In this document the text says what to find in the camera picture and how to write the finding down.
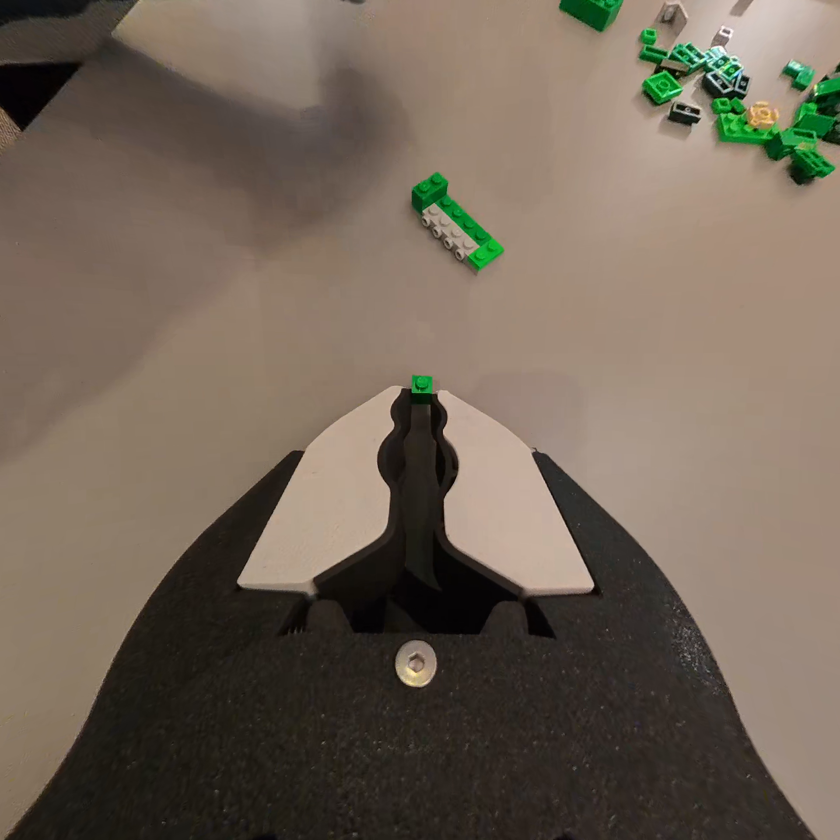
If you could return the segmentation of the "grey desk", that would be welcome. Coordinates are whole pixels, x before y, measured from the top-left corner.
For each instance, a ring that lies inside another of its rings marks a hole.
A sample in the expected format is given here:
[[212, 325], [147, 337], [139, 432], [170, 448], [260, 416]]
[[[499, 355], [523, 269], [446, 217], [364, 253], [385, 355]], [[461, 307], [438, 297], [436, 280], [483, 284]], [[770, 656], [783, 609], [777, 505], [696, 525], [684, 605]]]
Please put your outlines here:
[[426, 373], [660, 564], [838, 838], [838, 171], [644, 100], [661, 6], [140, 2], [2, 154], [2, 835], [187, 547]]

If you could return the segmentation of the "pile of green bricks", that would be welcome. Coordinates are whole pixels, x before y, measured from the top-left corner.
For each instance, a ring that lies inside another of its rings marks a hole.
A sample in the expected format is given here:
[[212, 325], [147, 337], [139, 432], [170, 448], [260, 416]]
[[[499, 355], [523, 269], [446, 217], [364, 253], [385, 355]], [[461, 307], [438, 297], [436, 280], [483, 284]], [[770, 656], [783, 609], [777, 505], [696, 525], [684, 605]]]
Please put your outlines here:
[[640, 88], [642, 97], [657, 108], [668, 107], [666, 119], [687, 129], [697, 126], [704, 109], [681, 96], [695, 85], [708, 98], [717, 140], [761, 148], [771, 161], [786, 161], [793, 183], [807, 186], [836, 171], [823, 147], [839, 144], [838, 67], [816, 78], [816, 70], [796, 59], [780, 72], [791, 89], [805, 94], [791, 123], [780, 123], [781, 113], [770, 101], [747, 103], [752, 75], [732, 54], [733, 29], [720, 26], [708, 45], [679, 42], [688, 15], [683, 2], [663, 2], [652, 26], [642, 29], [637, 59], [648, 65]]

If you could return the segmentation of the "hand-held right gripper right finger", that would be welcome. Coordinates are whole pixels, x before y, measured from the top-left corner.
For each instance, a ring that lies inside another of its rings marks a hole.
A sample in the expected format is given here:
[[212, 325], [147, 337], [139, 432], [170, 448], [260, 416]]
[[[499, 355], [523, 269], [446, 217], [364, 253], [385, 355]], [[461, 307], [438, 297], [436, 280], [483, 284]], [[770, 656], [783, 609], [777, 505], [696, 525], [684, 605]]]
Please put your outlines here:
[[445, 554], [521, 598], [593, 593], [532, 449], [452, 392], [430, 408]]

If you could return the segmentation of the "green and grey brick assembly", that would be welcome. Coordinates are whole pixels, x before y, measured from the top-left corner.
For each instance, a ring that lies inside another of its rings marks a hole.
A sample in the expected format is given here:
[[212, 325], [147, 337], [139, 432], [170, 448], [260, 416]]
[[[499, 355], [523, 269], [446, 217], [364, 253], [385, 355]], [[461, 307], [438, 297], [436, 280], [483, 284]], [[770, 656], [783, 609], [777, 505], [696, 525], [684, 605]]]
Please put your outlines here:
[[473, 274], [504, 253], [501, 242], [448, 193], [448, 179], [439, 172], [413, 186], [411, 206], [426, 231]]

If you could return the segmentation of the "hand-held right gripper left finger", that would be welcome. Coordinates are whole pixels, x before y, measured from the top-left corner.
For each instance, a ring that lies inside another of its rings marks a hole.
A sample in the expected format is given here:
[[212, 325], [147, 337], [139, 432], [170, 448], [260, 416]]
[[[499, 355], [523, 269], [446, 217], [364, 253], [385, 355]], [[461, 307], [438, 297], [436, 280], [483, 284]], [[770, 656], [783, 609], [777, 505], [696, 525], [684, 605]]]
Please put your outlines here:
[[323, 430], [292, 471], [238, 577], [245, 590], [382, 597], [405, 570], [411, 392], [385, 388]]

